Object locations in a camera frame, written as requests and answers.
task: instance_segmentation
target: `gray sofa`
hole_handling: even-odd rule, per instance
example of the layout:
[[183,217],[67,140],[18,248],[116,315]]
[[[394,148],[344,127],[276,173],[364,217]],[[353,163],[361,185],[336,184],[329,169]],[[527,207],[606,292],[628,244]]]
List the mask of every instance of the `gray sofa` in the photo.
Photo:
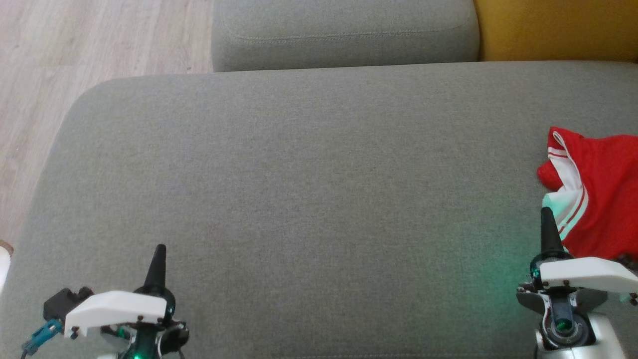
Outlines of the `gray sofa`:
[[[251,3],[244,13],[261,22],[236,18]],[[262,3],[290,7],[269,22]],[[450,5],[454,16],[434,1],[392,13],[417,24],[420,6],[436,8],[441,29],[455,29],[442,39],[350,36],[317,45],[316,57],[308,44],[234,43],[218,31],[291,37],[291,18],[311,22],[297,3],[308,1],[220,1],[215,66],[455,63],[138,77],[91,89],[60,129],[16,248],[0,300],[3,358],[19,356],[61,288],[137,288],[158,243],[168,247],[176,316],[192,331],[186,358],[532,357],[540,318],[515,291],[539,250],[546,189],[535,170],[547,131],[638,134],[638,66],[462,63],[475,59],[478,33],[474,20],[473,29],[452,21],[471,1]],[[328,4],[362,11],[360,24],[321,33],[367,33],[365,19],[383,18],[366,5],[379,1],[310,3],[333,27],[345,11]],[[383,53],[367,57],[375,47]],[[638,356],[627,306],[612,298],[601,311]],[[58,338],[36,358],[111,349],[97,335]]]

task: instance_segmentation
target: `gray cushion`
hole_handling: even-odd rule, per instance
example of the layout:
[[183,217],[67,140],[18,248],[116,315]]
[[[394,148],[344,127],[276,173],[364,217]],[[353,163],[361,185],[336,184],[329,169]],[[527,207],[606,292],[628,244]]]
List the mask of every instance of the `gray cushion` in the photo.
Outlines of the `gray cushion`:
[[472,0],[217,0],[215,71],[476,61]]
[[[106,82],[60,129],[2,341],[17,356],[63,287],[137,288],[162,242],[187,358],[530,358],[540,318],[515,291],[547,131],[638,134],[637,83],[638,65],[578,62]],[[603,308],[638,356],[632,309]]]

